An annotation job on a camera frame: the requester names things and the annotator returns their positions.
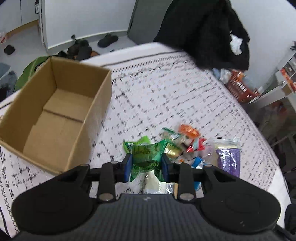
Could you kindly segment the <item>gold green snack packet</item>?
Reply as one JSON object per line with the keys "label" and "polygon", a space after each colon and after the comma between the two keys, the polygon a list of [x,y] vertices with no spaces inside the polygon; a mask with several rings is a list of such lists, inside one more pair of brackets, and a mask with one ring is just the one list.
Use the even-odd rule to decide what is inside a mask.
{"label": "gold green snack packet", "polygon": [[165,141],[166,144],[163,153],[165,153],[168,156],[168,158],[177,159],[179,156],[181,156],[183,150],[179,146],[177,146],[174,142],[170,140]]}

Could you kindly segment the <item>light green snack packet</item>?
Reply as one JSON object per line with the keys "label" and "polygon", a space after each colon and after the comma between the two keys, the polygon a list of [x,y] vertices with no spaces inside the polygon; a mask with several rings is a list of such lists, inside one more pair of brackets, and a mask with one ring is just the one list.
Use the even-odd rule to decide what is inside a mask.
{"label": "light green snack packet", "polygon": [[173,141],[179,137],[179,134],[170,128],[162,128],[162,137]]}

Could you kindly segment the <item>blue snack packet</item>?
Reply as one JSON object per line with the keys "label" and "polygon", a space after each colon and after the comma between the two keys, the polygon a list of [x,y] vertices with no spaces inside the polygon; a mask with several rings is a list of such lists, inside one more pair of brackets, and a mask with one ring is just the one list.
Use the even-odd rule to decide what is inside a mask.
{"label": "blue snack packet", "polygon": [[[202,169],[205,164],[205,160],[201,157],[196,157],[191,164],[193,169]],[[194,189],[197,192],[201,188],[201,182],[194,182]]]}

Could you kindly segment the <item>red snack packet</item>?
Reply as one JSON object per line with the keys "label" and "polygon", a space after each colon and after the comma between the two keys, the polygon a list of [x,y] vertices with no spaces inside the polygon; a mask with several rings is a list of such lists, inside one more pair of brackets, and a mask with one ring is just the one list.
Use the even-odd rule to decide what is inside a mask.
{"label": "red snack packet", "polygon": [[191,145],[187,148],[186,152],[191,153],[194,151],[203,151],[205,149],[205,145],[204,145],[205,141],[206,139],[202,137],[194,139],[191,142]]}

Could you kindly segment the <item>orange snack packet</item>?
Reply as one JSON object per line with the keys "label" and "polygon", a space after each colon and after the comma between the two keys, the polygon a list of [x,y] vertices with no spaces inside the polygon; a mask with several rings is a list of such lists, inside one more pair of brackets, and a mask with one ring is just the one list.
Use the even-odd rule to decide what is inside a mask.
{"label": "orange snack packet", "polygon": [[186,124],[180,125],[179,133],[193,140],[200,137],[200,132],[196,128]]}

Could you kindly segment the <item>purple white snack packet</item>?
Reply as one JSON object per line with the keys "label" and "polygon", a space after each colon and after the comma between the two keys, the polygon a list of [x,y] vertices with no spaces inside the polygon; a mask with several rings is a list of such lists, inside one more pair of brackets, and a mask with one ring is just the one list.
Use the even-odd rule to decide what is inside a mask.
{"label": "purple white snack packet", "polygon": [[210,141],[217,154],[217,165],[221,170],[240,177],[240,140],[237,138],[218,138]]}

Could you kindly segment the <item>patterned white bed cover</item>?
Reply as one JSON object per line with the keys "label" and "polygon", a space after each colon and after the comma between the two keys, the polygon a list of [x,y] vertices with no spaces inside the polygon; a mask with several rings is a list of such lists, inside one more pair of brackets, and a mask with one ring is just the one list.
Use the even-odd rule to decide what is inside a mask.
{"label": "patterned white bed cover", "polygon": [[[268,192],[275,154],[213,74],[184,52],[133,47],[85,62],[111,71],[111,100],[86,164],[50,173],[1,145],[2,240],[293,240]],[[240,140],[240,177],[171,161],[124,182],[123,141],[188,124],[207,140]],[[194,182],[201,182],[196,192]]]}

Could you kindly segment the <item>brown cardboard box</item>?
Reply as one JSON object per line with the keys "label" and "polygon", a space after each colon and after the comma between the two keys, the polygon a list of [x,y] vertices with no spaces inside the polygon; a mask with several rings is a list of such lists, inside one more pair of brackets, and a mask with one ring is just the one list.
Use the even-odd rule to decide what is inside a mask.
{"label": "brown cardboard box", "polygon": [[111,71],[49,58],[1,120],[1,145],[55,174],[86,164],[111,100]]}

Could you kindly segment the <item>orange plastic basket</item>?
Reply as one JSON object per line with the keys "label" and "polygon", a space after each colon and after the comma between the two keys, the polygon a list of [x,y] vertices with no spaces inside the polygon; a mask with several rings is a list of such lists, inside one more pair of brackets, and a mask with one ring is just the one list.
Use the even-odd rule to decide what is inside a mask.
{"label": "orange plastic basket", "polygon": [[239,103],[248,103],[255,97],[259,97],[259,92],[257,89],[248,88],[243,82],[243,77],[243,72],[231,70],[230,80],[225,86]]}

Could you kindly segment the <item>pile of black shoes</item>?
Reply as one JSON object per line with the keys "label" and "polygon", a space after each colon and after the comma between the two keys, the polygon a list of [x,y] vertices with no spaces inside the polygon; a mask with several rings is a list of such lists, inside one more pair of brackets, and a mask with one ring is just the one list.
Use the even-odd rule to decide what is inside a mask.
{"label": "pile of black shoes", "polygon": [[87,40],[76,40],[75,43],[68,48],[67,52],[60,51],[55,57],[81,61],[90,58],[91,54],[92,48]]}

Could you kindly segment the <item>black slipper near door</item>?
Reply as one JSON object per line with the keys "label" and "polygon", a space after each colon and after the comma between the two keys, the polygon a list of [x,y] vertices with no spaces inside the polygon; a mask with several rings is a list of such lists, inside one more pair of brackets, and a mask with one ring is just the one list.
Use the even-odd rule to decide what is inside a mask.
{"label": "black slipper near door", "polygon": [[103,39],[99,40],[97,42],[97,45],[100,48],[106,48],[117,41],[118,41],[117,35],[108,34]]}

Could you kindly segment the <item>green leaf floor mat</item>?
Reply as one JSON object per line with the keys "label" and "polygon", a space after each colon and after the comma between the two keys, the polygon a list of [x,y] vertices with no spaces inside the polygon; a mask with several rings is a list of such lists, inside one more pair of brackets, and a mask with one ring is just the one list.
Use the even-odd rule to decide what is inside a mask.
{"label": "green leaf floor mat", "polygon": [[47,61],[49,56],[41,56],[33,60],[24,70],[22,75],[18,78],[15,84],[15,92],[21,89],[26,82],[34,75],[37,69]]}

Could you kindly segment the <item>black coat pile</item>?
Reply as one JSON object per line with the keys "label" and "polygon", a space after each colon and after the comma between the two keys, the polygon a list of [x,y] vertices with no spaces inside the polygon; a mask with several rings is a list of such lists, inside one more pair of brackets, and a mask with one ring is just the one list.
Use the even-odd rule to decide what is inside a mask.
{"label": "black coat pile", "polygon": [[[230,34],[243,39],[234,55]],[[172,1],[154,41],[187,52],[199,68],[249,68],[250,37],[230,1]]]}

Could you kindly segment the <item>grey door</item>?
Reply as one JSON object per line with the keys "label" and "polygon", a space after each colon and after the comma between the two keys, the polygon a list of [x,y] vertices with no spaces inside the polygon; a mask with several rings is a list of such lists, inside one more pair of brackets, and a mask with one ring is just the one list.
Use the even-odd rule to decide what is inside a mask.
{"label": "grey door", "polygon": [[127,31],[128,38],[138,45],[152,42],[171,3],[171,0],[136,1]]}

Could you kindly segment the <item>black slipper in hallway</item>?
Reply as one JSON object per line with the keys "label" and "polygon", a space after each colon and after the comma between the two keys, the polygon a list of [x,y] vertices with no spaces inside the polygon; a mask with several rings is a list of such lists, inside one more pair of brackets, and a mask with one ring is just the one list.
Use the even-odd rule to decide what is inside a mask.
{"label": "black slipper in hallway", "polygon": [[16,51],[16,49],[12,45],[7,45],[4,49],[4,53],[7,55],[11,55]]}

